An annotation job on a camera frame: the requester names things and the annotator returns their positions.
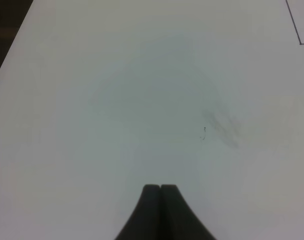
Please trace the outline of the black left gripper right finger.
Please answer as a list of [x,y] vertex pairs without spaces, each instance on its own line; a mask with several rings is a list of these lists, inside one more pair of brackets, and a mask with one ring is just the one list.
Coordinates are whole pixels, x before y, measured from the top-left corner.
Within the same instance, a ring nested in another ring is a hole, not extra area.
[[214,240],[193,213],[176,185],[161,186],[160,239]]

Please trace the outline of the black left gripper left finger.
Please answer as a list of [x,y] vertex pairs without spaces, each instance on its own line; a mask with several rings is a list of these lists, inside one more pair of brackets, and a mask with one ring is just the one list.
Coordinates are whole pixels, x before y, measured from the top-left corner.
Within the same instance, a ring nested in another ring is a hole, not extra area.
[[116,239],[157,240],[159,238],[160,201],[160,187],[155,184],[145,185],[134,211]]

